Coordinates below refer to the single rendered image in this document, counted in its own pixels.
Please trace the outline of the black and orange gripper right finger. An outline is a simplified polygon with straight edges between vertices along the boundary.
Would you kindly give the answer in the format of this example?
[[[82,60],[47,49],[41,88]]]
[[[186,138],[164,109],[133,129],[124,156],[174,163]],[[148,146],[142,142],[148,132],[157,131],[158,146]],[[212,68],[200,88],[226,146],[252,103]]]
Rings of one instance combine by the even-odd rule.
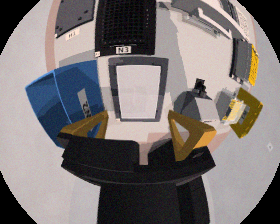
[[[189,137],[185,144],[174,120],[189,131]],[[184,116],[173,110],[169,110],[168,112],[168,122],[176,161],[184,160],[196,148],[207,146],[217,133],[213,126]]]

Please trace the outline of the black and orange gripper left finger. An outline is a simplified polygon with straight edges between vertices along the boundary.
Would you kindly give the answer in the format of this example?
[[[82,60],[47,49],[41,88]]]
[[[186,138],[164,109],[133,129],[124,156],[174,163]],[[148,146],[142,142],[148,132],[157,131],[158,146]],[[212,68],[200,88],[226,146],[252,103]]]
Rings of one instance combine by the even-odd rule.
[[[103,138],[105,139],[105,134],[107,130],[108,125],[108,112],[107,110],[102,111],[96,115],[93,115],[91,117],[85,118],[83,120],[77,121],[75,123],[72,123],[70,125],[67,125],[61,129],[60,132],[63,133],[69,133],[75,136],[85,136],[87,137],[87,133],[89,130],[91,130],[94,126],[96,126],[101,121],[101,125],[99,128],[99,131],[95,138]]]

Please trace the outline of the yellow open-top bin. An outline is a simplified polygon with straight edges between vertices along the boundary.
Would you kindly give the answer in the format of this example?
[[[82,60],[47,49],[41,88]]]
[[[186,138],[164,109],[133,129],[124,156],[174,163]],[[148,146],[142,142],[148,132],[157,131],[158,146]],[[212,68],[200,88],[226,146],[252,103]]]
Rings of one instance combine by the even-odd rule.
[[[255,121],[257,120],[263,108],[263,105],[258,99],[256,99],[253,95],[251,95],[241,87],[237,95],[237,98],[243,100],[246,107],[238,122],[235,124],[230,124],[230,127],[234,130],[234,132],[240,139],[248,134],[248,132],[254,125]]]

